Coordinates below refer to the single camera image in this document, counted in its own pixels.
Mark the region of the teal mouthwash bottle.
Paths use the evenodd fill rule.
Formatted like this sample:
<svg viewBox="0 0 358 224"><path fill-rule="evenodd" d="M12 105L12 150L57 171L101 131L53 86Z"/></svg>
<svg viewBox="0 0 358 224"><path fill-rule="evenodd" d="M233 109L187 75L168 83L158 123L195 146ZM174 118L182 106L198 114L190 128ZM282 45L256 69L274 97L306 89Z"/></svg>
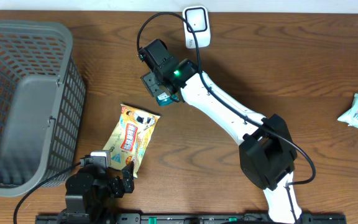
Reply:
<svg viewBox="0 0 358 224"><path fill-rule="evenodd" d="M169 96L166 93L162 93L156 97L157 103L159 106L167 106L174 102L179 102L179 99L176 95Z"/></svg>

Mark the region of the yellow wet wipes bag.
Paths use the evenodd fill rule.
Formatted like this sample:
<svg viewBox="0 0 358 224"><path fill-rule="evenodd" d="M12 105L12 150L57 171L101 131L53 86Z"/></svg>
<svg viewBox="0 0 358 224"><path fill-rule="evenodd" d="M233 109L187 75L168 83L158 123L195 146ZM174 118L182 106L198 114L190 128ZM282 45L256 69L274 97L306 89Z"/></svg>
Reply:
<svg viewBox="0 0 358 224"><path fill-rule="evenodd" d="M159 115L122 104L119 121L103 147L110 152L110 167L122 170L132 162L137 177L159 119Z"/></svg>

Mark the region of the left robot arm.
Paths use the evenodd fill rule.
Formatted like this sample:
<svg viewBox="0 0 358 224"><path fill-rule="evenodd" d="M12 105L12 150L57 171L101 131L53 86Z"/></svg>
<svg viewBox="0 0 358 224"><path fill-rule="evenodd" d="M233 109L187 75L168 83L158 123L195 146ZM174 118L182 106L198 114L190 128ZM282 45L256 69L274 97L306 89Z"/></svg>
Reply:
<svg viewBox="0 0 358 224"><path fill-rule="evenodd" d="M66 209L57 223L116 223L116 216L107 203L134 191L134 163L121 171L121 176L108 175L108 158L86 156L80 160L81 169L66 181Z"/></svg>

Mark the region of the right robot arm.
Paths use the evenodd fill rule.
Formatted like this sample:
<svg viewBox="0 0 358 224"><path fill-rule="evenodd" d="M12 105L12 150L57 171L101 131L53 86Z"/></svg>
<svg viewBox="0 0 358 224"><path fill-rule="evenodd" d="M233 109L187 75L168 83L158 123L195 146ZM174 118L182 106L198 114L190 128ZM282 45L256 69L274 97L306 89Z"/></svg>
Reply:
<svg viewBox="0 0 358 224"><path fill-rule="evenodd" d="M241 170L263 190L271 221L299 223L294 161L304 151L292 141L283 118L266 118L240 104L191 60L179 62L160 39L137 51L150 70L141 79L157 103L187 103L210 117L238 145Z"/></svg>

